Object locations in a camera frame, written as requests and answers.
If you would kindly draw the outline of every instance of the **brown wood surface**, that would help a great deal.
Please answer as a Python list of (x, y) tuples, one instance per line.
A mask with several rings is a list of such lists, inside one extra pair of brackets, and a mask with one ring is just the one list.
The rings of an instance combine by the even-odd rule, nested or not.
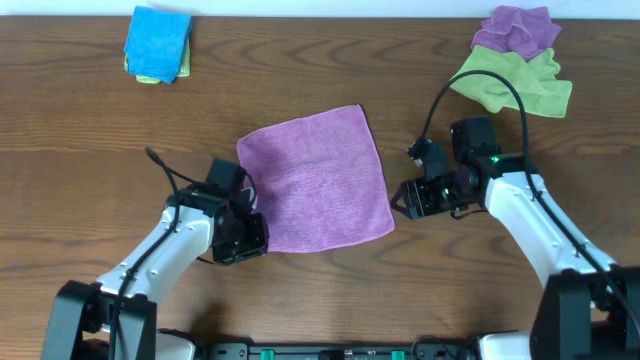
[[(566, 119), (530, 117), (556, 201), (624, 265), (640, 253), (638, 22), (558, 21)], [(69, 279), (91, 282), (158, 221), (170, 192), (143, 147), (203, 177), (249, 132), (334, 107), (366, 110), (389, 192), (419, 170), (404, 149), (469, 55), (479, 20), (194, 19), (192, 75), (143, 85), (123, 70), (128, 18), (0, 18), (0, 358), (37, 358)], [(431, 135), (483, 108), (450, 94)], [(495, 116), (520, 148), (516, 111)], [(485, 214), (411, 222), (351, 248), (195, 263), (158, 324), (202, 339), (411, 342), (528, 327), (542, 294)]]

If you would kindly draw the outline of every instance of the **white wall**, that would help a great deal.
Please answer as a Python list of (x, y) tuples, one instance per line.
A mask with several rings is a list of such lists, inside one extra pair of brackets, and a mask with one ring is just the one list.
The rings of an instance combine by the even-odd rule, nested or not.
[(0, 15), (130, 15), (136, 5), (220, 16), (486, 17), (499, 5), (553, 18), (640, 19), (640, 0), (0, 0)]

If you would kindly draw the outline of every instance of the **folded blue cloth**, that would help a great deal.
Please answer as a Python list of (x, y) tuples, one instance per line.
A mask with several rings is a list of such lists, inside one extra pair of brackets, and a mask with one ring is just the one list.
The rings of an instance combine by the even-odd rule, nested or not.
[(191, 15), (136, 6), (124, 47), (127, 72), (171, 83), (180, 72)]

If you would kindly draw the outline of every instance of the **green cloth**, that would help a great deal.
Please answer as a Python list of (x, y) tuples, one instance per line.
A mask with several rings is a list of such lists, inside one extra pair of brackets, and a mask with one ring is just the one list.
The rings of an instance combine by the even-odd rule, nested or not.
[[(493, 71), (509, 80), (520, 94), (528, 113), (557, 118), (567, 113), (572, 84), (571, 81), (556, 80), (560, 65), (553, 61), (551, 48), (527, 63), (515, 52), (501, 54), (476, 46), (456, 75), (469, 70)], [(451, 88), (478, 101), (492, 113), (500, 111), (503, 106), (518, 109), (509, 89), (500, 80), (486, 75), (464, 77), (453, 83)]]
[[(187, 46), (184, 48), (184, 54), (182, 54), (182, 64), (180, 64), (180, 72), (178, 73), (178, 77), (187, 77), (191, 75), (191, 49), (189, 48), (189, 40), (187, 40)], [(128, 67), (127, 62), (127, 54), (124, 54), (124, 70), (127, 71)], [(160, 79), (144, 76), (144, 75), (136, 75), (136, 80), (139, 83), (143, 84), (158, 84)]]

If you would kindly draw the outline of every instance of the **flat purple cloth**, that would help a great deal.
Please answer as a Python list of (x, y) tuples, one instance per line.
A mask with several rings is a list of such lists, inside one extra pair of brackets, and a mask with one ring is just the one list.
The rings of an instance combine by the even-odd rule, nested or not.
[(481, 45), (500, 53), (516, 52), (529, 61), (553, 45), (562, 28), (551, 23), (549, 9), (523, 10), (498, 6), (491, 18), (482, 21), (482, 30), (473, 37), (471, 49)]
[(359, 105), (259, 129), (238, 141), (269, 227), (269, 251), (356, 245), (394, 229), (380, 158)]

